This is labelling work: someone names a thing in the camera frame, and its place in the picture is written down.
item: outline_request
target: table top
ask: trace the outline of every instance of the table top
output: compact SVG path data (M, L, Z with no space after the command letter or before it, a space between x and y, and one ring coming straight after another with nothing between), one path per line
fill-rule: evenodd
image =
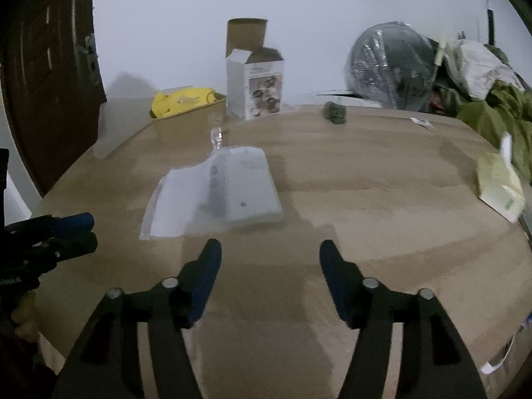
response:
M64 355L106 290L149 289L206 242L138 238L161 177L211 152L207 123L180 118L179 131L158 121L104 160L88 151L36 212L89 211L96 220L97 252L61 263L37 292L42 332ZM318 260L324 239L390 289L432 289L478 367L532 309L525 233L477 198L477 158L495 150L459 120L352 107L346 124L333 125L304 106L230 123L223 142L264 149L285 220L210 236L222 243L222 266L203 319L184 332L205 397L338 394L357 331L334 310ZM393 395L399 331L385 397Z

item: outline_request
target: bolt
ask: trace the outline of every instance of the bolt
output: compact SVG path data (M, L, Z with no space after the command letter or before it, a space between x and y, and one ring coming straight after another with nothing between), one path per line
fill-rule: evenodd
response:
M122 290L120 288L111 288L109 291L105 293L108 298L111 300L114 300L117 297L120 297L122 295Z
M428 288L423 288L422 290L420 290L419 295L423 297L425 300L430 300L431 298L434 297L434 293L432 292L432 290Z
M177 285L179 285L179 280L176 278L167 278L162 281L162 285L167 289L175 288Z
M369 289L374 289L374 288L377 288L379 286L379 281L375 278L365 278L363 281L362 281L362 284L366 287L366 288L369 288Z

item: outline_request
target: clear plastic bag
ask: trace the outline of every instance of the clear plastic bag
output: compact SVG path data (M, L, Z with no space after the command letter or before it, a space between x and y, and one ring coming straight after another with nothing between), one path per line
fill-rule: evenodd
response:
M424 110L432 90L435 53L429 40L401 22L367 29L345 66L347 86L384 106Z

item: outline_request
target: transparent plastic object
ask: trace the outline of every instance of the transparent plastic object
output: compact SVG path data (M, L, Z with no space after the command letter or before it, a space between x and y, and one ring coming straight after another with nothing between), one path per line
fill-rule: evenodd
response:
M222 123L223 117L219 113L212 113L207 118L211 129L212 152L216 153L222 148Z
M348 88L384 106L423 110L432 90L434 50L401 22L375 25L353 45L345 66Z

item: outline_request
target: door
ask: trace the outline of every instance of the door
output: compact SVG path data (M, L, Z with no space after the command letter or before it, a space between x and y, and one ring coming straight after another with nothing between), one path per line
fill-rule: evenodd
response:
M11 132L44 195L97 139L105 102L92 0L27 0L3 48Z

